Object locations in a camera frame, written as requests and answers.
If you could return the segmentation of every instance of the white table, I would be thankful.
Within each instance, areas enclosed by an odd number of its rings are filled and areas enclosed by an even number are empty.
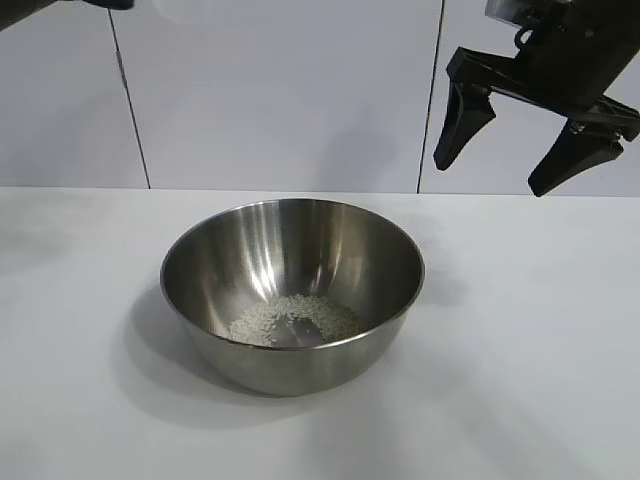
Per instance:
[[[274,399],[157,280],[189,226],[281,196],[0,190],[0,478],[640,478],[640,199],[313,195],[397,222],[428,275],[369,372]]]

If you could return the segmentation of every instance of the white rice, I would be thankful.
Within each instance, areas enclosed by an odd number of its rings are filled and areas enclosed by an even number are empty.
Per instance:
[[[296,318],[307,318],[318,327],[326,343],[352,337],[363,331],[362,322],[350,309],[327,297],[295,295],[276,297],[269,303],[256,303],[229,325],[229,337],[237,342],[272,346],[276,321],[287,316],[291,324]]]

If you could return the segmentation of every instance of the metal bowl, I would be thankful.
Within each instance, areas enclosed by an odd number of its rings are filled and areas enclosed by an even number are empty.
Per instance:
[[[311,199],[215,215],[171,247],[161,273],[166,299],[205,358],[238,384],[283,396],[364,372],[395,338],[423,280],[420,250],[398,226],[362,208]],[[273,346],[230,339],[231,322],[246,309],[298,294],[350,309],[361,328],[330,343],[317,342],[308,325]]]

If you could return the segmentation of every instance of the white wall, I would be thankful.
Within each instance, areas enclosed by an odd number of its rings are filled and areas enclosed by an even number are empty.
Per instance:
[[[484,16],[485,1],[446,0],[442,37],[429,118],[422,192],[526,193],[527,178],[560,133],[565,120],[553,113],[492,95],[497,118],[467,145],[446,172],[438,172],[433,152],[446,113],[449,79],[445,68],[458,46],[513,56],[516,30]],[[608,94],[640,107],[640,58]],[[640,141],[623,141],[617,161],[588,170],[560,186],[555,194],[640,195]]]
[[[423,192],[529,193],[564,120],[499,95],[437,172],[455,49],[514,55],[484,0],[446,0]],[[415,191],[440,0],[138,0],[114,13],[159,188]],[[0,34],[0,186],[146,187],[107,12],[61,2]],[[609,94],[640,106],[640,59]],[[640,195],[640,140],[558,194]]]
[[[415,192],[440,0],[114,13],[151,184]]]
[[[0,33],[0,186],[146,186],[114,51],[80,2]]]

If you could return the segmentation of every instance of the black object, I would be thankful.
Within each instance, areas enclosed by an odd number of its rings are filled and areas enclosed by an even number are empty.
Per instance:
[[[110,10],[130,10],[135,4],[135,0],[83,0],[96,7],[108,8]]]
[[[447,67],[449,105],[434,153],[451,166],[466,143],[495,118],[491,93],[567,117],[555,144],[529,177],[536,196],[616,159],[620,137],[640,134],[640,114],[603,95],[640,49],[640,1],[573,0],[532,11],[516,35],[515,58],[459,48]]]
[[[112,10],[133,8],[135,0],[84,0],[86,3]],[[48,7],[56,0],[0,0],[0,31]]]

